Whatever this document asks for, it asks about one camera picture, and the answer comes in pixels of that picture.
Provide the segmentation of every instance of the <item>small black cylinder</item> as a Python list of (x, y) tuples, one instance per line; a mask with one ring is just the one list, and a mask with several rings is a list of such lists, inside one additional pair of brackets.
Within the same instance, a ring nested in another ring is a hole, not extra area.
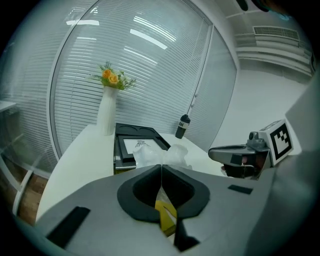
[(188, 128), (189, 124), (190, 124), (190, 118), (188, 117), (187, 114), (184, 114), (180, 118), (179, 126), (178, 126), (178, 129), (176, 130), (176, 133), (175, 133), (175, 136), (178, 139), (181, 139), (184, 136), (184, 134), (186, 132), (186, 129)]

